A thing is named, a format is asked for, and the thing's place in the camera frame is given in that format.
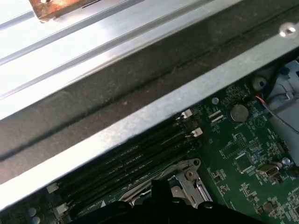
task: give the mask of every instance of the green circuit board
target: green circuit board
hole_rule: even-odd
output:
[[[188,155],[202,160],[198,172],[215,202],[265,223],[297,223],[299,179],[286,174],[292,158],[263,106],[253,98],[244,100],[250,95],[247,82],[240,81],[191,108],[203,143]],[[239,124],[228,118],[238,102],[249,109],[249,118]],[[283,158],[291,163],[282,165]],[[277,178],[258,172],[278,166]]]
[[[188,147],[182,150],[176,144],[175,147],[161,150],[161,159],[151,159],[157,164],[153,169],[129,185],[123,185],[99,198],[83,208],[78,215],[82,216],[117,201],[129,189],[162,172],[171,164],[200,158],[198,173],[214,202],[267,224],[298,223],[299,178],[287,174],[288,169],[295,164],[287,146],[274,131],[263,106],[254,98],[249,87],[249,79],[240,80],[191,107],[192,115],[182,121],[182,129],[176,135],[185,135],[186,130],[200,127],[203,133],[196,138],[197,146],[188,143]],[[244,105],[249,111],[243,123],[230,118],[229,113],[236,104]],[[134,141],[139,143],[142,140],[143,136],[138,136]],[[286,165],[282,163],[284,158],[289,159]],[[0,224],[31,223],[27,209],[38,204],[38,215],[50,211],[55,207],[52,204],[54,197],[55,194],[49,195],[43,189],[16,206],[14,211],[0,217]],[[49,220],[49,215],[45,215],[41,223],[52,223]],[[57,219],[56,223],[67,224],[69,221],[69,216],[65,216]]]

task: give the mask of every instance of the screw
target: screw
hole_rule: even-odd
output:
[[[298,30],[294,23],[286,22],[280,26],[279,35],[287,39],[294,39],[298,37]]]
[[[282,164],[284,164],[285,166],[288,166],[288,165],[290,165],[291,160],[290,160],[289,158],[285,157],[285,158],[282,159],[281,162],[282,162]]]
[[[204,204],[204,207],[205,207],[206,209],[212,209],[212,208],[213,208],[213,206],[212,206],[211,204],[209,204],[209,203],[205,203],[205,204]]]
[[[199,165],[199,160],[194,160],[194,161],[193,161],[193,164],[194,164],[195,166],[198,166],[198,165]]]
[[[217,97],[212,98],[212,104],[219,104],[219,99]]]

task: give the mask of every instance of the black ram slot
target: black ram slot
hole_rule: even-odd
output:
[[[175,130],[174,132],[170,132],[169,134],[171,134],[172,137],[173,137],[173,136],[176,136],[177,134],[182,134],[183,135],[183,132],[177,133],[177,130]],[[72,185],[69,185],[68,188],[64,188],[64,191],[61,192],[61,195],[64,195],[65,193],[68,194],[68,195],[71,195],[71,194],[73,194],[74,190],[75,190],[74,193],[77,192],[77,188],[83,187],[85,189],[86,187],[88,187],[87,185],[94,185],[95,182],[99,181],[99,179],[101,178],[102,173],[111,173],[113,170],[123,168],[123,165],[119,165],[120,161],[132,160],[138,154],[140,154],[140,153],[142,153],[146,150],[154,150],[152,148],[157,148],[157,147],[160,147],[160,146],[164,147],[164,145],[165,145],[165,147],[168,146],[167,142],[165,142],[165,139],[161,139],[160,141],[156,142],[154,144],[154,146],[152,146],[152,147],[148,147],[148,148],[135,147],[134,150],[131,151],[131,153],[120,154],[118,156],[118,159],[113,160],[112,163],[110,163],[110,164],[109,163],[108,164],[104,163],[104,165],[102,165],[101,167],[98,167],[96,173],[95,172],[92,172],[91,174],[88,173],[87,175],[84,175],[80,179],[78,178],[78,180],[75,183],[73,183]],[[88,178],[89,176],[92,176],[93,181],[89,181],[88,183],[86,183],[86,179],[90,179],[90,178]]]
[[[132,160],[132,158],[128,159],[127,161],[124,161],[123,163],[127,164],[122,164],[121,168],[118,168],[115,172],[115,168],[112,168],[110,173],[104,173],[100,178],[93,179],[92,181],[90,180],[88,183],[84,184],[81,186],[81,188],[76,189],[74,194],[72,194],[72,197],[68,197],[69,200],[75,199],[74,203],[80,200],[81,197],[87,197],[90,192],[92,194],[97,194],[97,191],[95,191],[97,188],[102,187],[108,182],[111,182],[113,179],[117,177],[123,177],[127,172],[130,170],[134,169],[135,167],[140,166],[141,164],[145,164],[146,161],[152,160],[154,156],[157,156],[159,154],[162,154],[166,151],[171,151],[174,149],[174,145],[179,144],[180,142],[185,141],[185,136],[183,134],[180,134],[173,138],[172,140],[166,142],[162,146],[152,146],[148,149],[144,149],[144,151],[139,154],[140,157],[137,160]]]
[[[111,160],[111,157],[122,157],[123,154],[126,154],[126,152],[131,150],[134,146],[136,147],[136,148],[134,148],[134,150],[137,150],[138,148],[144,147],[146,145],[155,144],[157,141],[159,141],[163,138],[167,138],[169,135],[172,135],[174,132],[180,131],[180,130],[181,130],[181,127],[177,123],[174,124],[173,120],[172,120],[171,126],[164,126],[163,128],[161,128],[161,130],[158,130],[157,132],[152,133],[152,135],[146,135],[139,141],[131,140],[132,143],[130,144],[129,148],[128,148],[128,146],[117,147],[116,149],[112,150],[112,152],[104,155],[104,158],[101,157],[100,160],[96,160],[95,162],[93,162],[92,167],[86,166],[86,167],[81,168],[79,170],[80,174],[78,174],[79,172],[78,173],[74,172],[72,175],[68,175],[59,184],[59,187],[61,190],[63,190],[64,188],[68,187],[69,185],[75,183],[76,181],[84,179],[84,178],[88,177],[89,175],[95,175],[93,172],[97,172],[98,170],[100,170],[100,172],[103,172],[102,168],[104,166],[107,166],[107,165],[113,166],[113,164],[109,164],[109,163],[116,160],[116,158],[114,160]]]
[[[163,164],[165,164],[167,161],[178,157],[181,153],[186,152],[186,150],[190,149],[190,144],[189,143],[185,143],[183,146],[180,147],[179,150],[173,150],[171,153],[167,152],[164,153],[164,156],[161,156],[160,158],[162,158],[161,160],[153,160],[149,166],[145,166],[142,167],[141,169],[135,169],[134,171],[132,171],[131,176],[124,176],[121,179],[117,179],[114,180],[113,182],[111,182],[109,185],[107,185],[105,187],[105,191],[90,196],[89,198],[86,198],[84,201],[81,201],[79,204],[76,204],[75,206],[73,206],[70,209],[70,216],[71,217],[76,217],[76,215],[85,207],[87,207],[88,205],[91,205],[95,202],[97,202],[98,200],[100,200],[102,197],[104,197],[107,194],[110,194],[112,192],[114,192],[115,190],[129,184],[130,182],[136,181],[138,180],[140,177],[142,177],[143,175],[147,174],[148,172],[150,172],[153,167],[156,166],[162,166]]]

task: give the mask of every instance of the chip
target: chip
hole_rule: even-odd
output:
[[[299,207],[295,208],[295,211],[299,215]]]
[[[245,173],[246,170],[252,167],[252,163],[247,156],[246,153],[243,153],[239,155],[238,157],[235,158],[235,163],[238,167],[238,170],[240,171],[241,174]]]

